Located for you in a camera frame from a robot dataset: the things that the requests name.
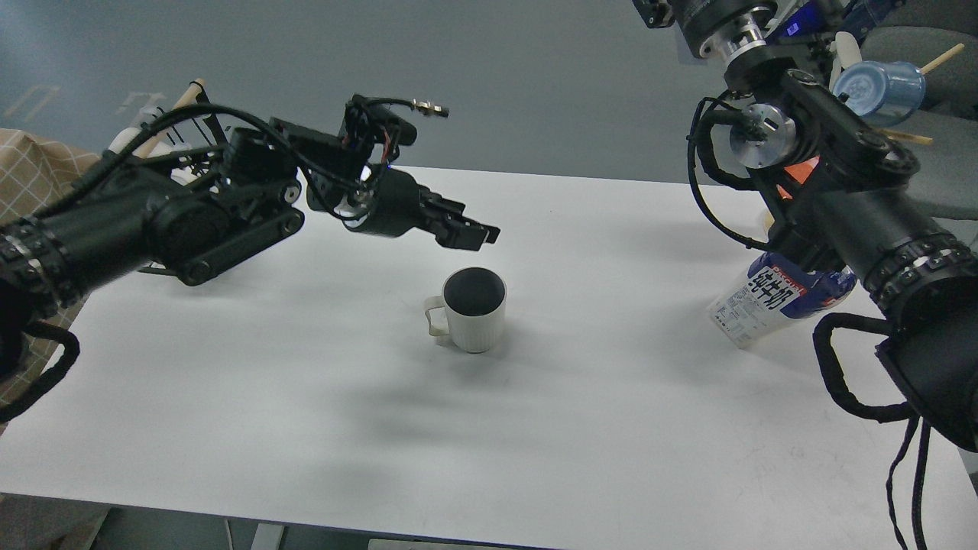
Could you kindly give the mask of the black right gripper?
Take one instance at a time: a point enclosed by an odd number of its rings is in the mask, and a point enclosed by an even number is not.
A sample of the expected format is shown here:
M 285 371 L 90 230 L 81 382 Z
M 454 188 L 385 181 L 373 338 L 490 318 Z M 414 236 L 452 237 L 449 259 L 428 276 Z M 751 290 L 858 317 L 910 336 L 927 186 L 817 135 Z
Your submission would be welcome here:
M 633 1 L 649 29 L 677 25 L 695 59 L 732 60 L 765 46 L 764 30 L 776 1 Z

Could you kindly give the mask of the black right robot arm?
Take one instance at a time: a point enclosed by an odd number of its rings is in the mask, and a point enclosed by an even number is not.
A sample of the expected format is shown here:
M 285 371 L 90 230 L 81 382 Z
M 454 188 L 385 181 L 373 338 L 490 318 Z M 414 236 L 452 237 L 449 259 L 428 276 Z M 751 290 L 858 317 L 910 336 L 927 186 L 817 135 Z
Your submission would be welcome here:
M 778 1 L 636 1 L 648 28 L 677 27 L 695 59 L 720 58 L 726 89 L 696 107 L 688 176 L 699 209 L 747 248 L 804 271 L 849 268 L 880 318 L 829 313 L 814 329 L 829 396 L 849 414 L 907 422 L 918 436 L 912 530 L 926 548 L 922 487 L 932 432 L 976 449 L 976 255 L 907 195 L 914 154 L 828 87 L 834 31 L 858 4 L 810 1 L 776 20 Z M 904 403 L 866 405 L 847 387 L 836 328 L 882 335 L 876 357 Z

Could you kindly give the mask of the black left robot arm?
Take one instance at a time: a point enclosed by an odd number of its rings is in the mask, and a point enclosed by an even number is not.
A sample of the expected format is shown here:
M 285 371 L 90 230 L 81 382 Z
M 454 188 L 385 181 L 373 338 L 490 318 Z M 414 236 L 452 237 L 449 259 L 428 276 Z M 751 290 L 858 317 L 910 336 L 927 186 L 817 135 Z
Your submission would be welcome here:
M 22 372 L 29 338 L 62 347 L 57 362 L 2 407 L 9 422 L 49 393 L 80 345 L 51 323 L 89 293 L 151 264 L 198 286 L 296 234 L 308 206 L 354 233 L 430 233 L 443 248 L 478 251 L 500 229 L 465 205 L 395 170 L 416 128 L 391 111 L 447 108 L 420 100 L 353 95 L 337 135 L 241 109 L 175 108 L 74 181 L 66 198 L 2 226 L 2 379 Z

